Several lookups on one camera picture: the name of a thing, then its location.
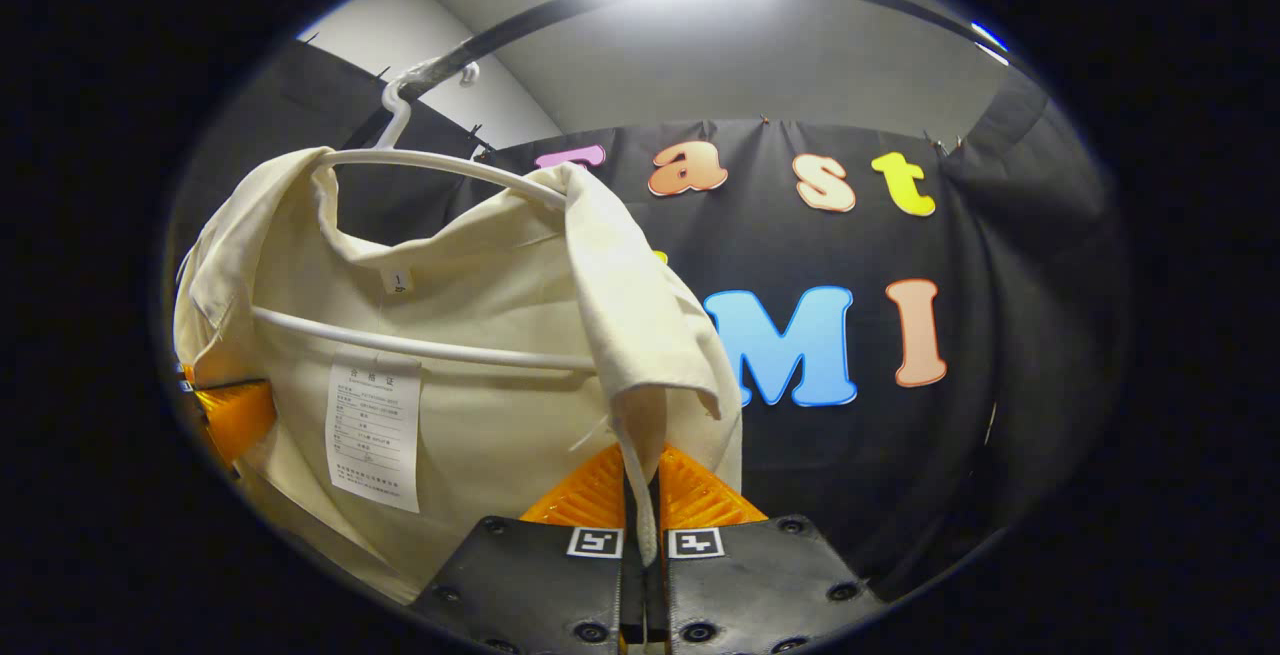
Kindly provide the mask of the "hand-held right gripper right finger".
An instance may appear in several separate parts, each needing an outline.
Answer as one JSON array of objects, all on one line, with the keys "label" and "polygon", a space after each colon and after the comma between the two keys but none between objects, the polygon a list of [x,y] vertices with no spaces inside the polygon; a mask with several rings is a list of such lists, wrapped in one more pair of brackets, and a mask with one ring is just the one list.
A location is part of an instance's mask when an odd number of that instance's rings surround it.
[{"label": "hand-held right gripper right finger", "polygon": [[767,517],[677,446],[657,513],[667,654],[810,654],[886,612],[813,519]]}]

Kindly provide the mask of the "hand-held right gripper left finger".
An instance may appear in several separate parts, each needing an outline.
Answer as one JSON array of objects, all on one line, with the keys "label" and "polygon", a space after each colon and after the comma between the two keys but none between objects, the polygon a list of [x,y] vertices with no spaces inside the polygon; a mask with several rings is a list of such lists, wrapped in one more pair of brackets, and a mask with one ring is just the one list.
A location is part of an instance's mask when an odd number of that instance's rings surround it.
[{"label": "hand-held right gripper left finger", "polygon": [[625,486],[604,446],[522,516],[479,519],[410,610],[495,654],[626,654]]}]

